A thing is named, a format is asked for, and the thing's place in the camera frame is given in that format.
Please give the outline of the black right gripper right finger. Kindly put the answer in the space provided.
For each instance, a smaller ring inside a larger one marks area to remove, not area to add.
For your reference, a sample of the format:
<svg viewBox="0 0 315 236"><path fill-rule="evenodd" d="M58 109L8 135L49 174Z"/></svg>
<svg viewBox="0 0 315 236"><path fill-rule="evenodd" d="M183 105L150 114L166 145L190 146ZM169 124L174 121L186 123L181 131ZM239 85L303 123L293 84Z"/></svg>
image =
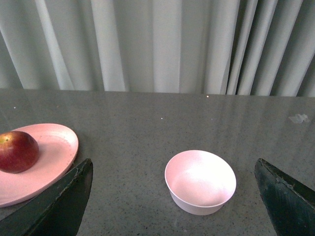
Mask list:
<svg viewBox="0 0 315 236"><path fill-rule="evenodd" d="M254 175L276 234L313 236L315 192L262 158L256 161Z"/></svg>

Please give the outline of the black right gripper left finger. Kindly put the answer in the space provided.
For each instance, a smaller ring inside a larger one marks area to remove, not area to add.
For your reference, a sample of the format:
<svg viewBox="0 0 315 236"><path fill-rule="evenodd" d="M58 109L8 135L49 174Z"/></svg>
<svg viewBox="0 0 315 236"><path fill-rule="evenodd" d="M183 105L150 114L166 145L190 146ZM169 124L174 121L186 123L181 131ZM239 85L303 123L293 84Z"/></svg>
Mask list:
<svg viewBox="0 0 315 236"><path fill-rule="evenodd" d="M90 159L0 222L2 236L75 236L90 197Z"/></svg>

